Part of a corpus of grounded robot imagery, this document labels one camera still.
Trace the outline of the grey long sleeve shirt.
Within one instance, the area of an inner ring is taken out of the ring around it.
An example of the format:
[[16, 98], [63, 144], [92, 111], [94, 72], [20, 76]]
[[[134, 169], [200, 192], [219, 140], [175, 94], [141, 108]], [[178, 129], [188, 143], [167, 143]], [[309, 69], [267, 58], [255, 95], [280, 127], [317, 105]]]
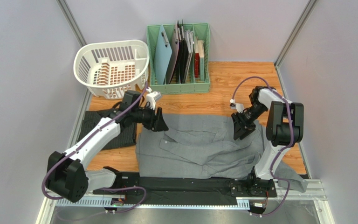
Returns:
[[211, 177], [245, 180], [261, 159], [268, 140], [256, 122], [248, 137], [235, 140], [230, 117], [164, 114], [167, 131], [143, 129], [136, 156], [141, 177]]

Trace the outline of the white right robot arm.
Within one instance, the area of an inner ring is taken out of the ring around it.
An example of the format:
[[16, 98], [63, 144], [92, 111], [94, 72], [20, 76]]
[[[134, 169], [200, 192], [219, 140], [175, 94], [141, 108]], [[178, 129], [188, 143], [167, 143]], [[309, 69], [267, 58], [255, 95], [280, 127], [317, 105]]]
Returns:
[[255, 121], [269, 112], [265, 135], [268, 143], [261, 159], [253, 168], [255, 178], [273, 179], [275, 170], [286, 152], [303, 139], [304, 106], [282, 97], [276, 89], [257, 86], [249, 95], [251, 106], [245, 108], [232, 98], [235, 109], [231, 117], [234, 123], [234, 139], [244, 139], [256, 130]]

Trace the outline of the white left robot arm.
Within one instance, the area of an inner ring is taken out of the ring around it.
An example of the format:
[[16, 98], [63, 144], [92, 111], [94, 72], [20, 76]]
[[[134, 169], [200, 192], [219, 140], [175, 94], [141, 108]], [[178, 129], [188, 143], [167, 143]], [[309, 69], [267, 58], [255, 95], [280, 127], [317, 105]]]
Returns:
[[161, 97], [160, 92], [150, 88], [143, 92], [127, 91], [122, 101], [106, 110], [96, 126], [78, 143], [63, 153], [53, 152], [41, 185], [45, 197], [65, 198], [76, 203], [94, 190], [121, 191], [119, 171], [111, 167], [87, 171], [87, 167], [111, 140], [134, 124], [142, 124], [154, 132], [167, 131], [162, 108], [156, 106]]

